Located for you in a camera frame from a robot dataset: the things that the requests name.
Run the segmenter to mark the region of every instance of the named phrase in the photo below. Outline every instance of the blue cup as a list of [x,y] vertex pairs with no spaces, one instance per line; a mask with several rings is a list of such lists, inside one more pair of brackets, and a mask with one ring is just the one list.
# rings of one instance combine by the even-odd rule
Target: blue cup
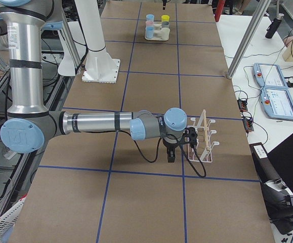
[[152,39],[154,35],[154,26],[147,26],[145,28],[145,36],[148,39]]
[[147,21],[147,20],[154,21],[154,15],[153,15],[153,14],[148,14],[148,15],[146,15],[146,21]]

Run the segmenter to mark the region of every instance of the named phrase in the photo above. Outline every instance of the white desk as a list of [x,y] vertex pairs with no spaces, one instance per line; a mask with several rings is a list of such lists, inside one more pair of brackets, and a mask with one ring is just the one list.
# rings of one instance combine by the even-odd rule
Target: white desk
[[[250,20],[251,16],[222,15],[220,21],[217,23],[228,66],[232,62],[232,58],[228,57],[233,57],[235,55]],[[284,44],[281,37],[277,33],[273,36],[272,39],[265,38],[266,29],[270,23],[271,21],[268,17],[263,18],[244,56],[253,54],[271,54],[281,50]],[[240,86],[240,88],[245,91],[249,97],[257,96],[259,91],[248,86],[243,68],[245,66],[253,66],[253,64],[256,62],[270,64],[275,63],[280,65],[281,68],[293,66],[292,62],[285,62],[283,60],[282,54],[285,50],[286,48],[283,48],[281,52],[277,52],[269,56],[251,56],[248,58],[243,58],[235,75],[233,76],[233,85]],[[253,87],[259,88],[256,81],[254,80],[252,68],[247,67],[245,69],[247,71],[249,84]],[[293,76],[293,67],[283,70],[282,73],[284,76]],[[290,89],[290,93],[293,99],[293,88]],[[248,100],[247,107],[252,115],[254,115],[255,104],[257,101],[258,98]],[[275,119],[269,119],[266,116],[260,102],[258,102],[256,107],[254,121],[263,126],[268,132],[269,139],[264,145],[268,152],[293,133],[293,121],[279,121]],[[265,132],[255,124],[254,130],[254,132],[249,133],[248,135],[248,143],[263,143],[266,140]],[[272,229],[276,242],[280,242],[284,237],[289,238],[288,242],[291,241],[291,236],[281,235],[274,225],[272,225]]]

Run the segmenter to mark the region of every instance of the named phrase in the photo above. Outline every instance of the cup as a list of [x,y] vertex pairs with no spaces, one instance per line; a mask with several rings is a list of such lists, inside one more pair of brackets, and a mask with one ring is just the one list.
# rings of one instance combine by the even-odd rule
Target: cup
[[154,26],[154,22],[151,21],[151,20],[147,20],[147,21],[145,22],[145,24],[146,24],[146,26]]
[[148,15],[146,15],[146,21],[147,21],[147,20],[154,21],[154,15],[153,15],[153,14],[148,14]]
[[162,28],[170,28],[170,24],[168,21],[163,21],[162,22]]
[[161,16],[161,22],[164,22],[164,21],[169,21],[170,20],[170,16],[169,15],[162,15]]
[[154,35],[154,26],[146,26],[145,28],[145,36],[148,39],[152,39]]
[[170,29],[169,28],[162,28],[161,29],[161,39],[169,39]]

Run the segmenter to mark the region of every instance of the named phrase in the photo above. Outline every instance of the red object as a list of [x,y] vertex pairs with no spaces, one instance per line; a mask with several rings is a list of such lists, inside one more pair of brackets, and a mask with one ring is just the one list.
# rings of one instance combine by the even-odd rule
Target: red object
[[217,9],[215,11],[215,21],[218,22],[219,18],[221,17],[221,14],[223,12],[223,7],[225,4],[225,0],[219,0],[218,4],[217,4]]

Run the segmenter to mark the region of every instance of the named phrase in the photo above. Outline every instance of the label sticker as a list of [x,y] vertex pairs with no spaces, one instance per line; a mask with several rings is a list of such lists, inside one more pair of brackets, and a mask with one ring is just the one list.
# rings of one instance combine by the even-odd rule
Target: label sticker
[[18,26],[7,26],[9,49],[19,49]]
[[259,158],[267,158],[268,157],[261,145],[254,146],[253,148],[256,150]]

